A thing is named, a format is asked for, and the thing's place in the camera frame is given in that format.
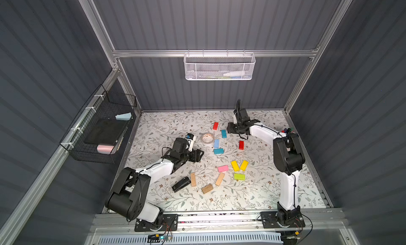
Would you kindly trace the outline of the pink block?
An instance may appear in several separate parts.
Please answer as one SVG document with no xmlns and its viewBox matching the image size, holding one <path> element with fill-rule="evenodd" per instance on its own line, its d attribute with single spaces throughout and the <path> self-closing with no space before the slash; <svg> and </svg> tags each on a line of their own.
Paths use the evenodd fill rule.
<svg viewBox="0 0 406 245">
<path fill-rule="evenodd" d="M 229 171 L 229 167 L 227 165 L 219 166 L 217 169 L 220 173 Z"/>
</svg>

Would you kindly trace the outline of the yellow block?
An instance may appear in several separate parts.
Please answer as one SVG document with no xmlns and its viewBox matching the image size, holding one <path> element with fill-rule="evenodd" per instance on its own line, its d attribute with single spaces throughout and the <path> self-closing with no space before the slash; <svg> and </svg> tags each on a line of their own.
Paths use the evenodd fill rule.
<svg viewBox="0 0 406 245">
<path fill-rule="evenodd" d="M 241 171 L 246 171 L 248 165 L 249 165 L 249 162 L 247 160 L 243 160 L 243 162 L 240 165 L 240 170 Z"/>
<path fill-rule="evenodd" d="M 232 162 L 231 162 L 231 165 L 232 165 L 232 168 L 233 168 L 233 171 L 234 171 L 234 172 L 240 171 L 240 167 L 239 167 L 237 161 L 232 161 Z"/>
</svg>

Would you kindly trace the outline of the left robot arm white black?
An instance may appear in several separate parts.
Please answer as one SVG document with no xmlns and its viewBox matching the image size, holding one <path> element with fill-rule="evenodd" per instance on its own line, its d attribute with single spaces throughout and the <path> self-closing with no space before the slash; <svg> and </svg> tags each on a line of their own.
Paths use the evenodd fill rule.
<svg viewBox="0 0 406 245">
<path fill-rule="evenodd" d="M 139 219 L 160 226 L 163 209 L 147 202 L 150 184 L 173 174 L 188 161 L 200 162 L 204 151 L 193 149 L 195 141 L 193 134 L 176 138 L 158 161 L 142 168 L 124 168 L 109 192 L 105 207 L 129 222 Z"/>
</svg>

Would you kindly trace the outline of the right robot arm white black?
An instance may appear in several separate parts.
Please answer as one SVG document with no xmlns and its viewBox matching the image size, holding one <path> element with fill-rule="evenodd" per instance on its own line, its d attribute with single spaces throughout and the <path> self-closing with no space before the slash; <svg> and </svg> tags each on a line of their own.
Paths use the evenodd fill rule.
<svg viewBox="0 0 406 245">
<path fill-rule="evenodd" d="M 283 228 L 291 226 L 301 218 L 298 182 L 306 160 L 299 135 L 290 130 L 278 132 L 257 119 L 251 119 L 239 105 L 236 106 L 233 121 L 228 123 L 226 130 L 230 134 L 239 135 L 241 139 L 243 135 L 246 135 L 246 139 L 254 136 L 273 144 L 274 165 L 282 173 L 276 220 Z"/>
</svg>

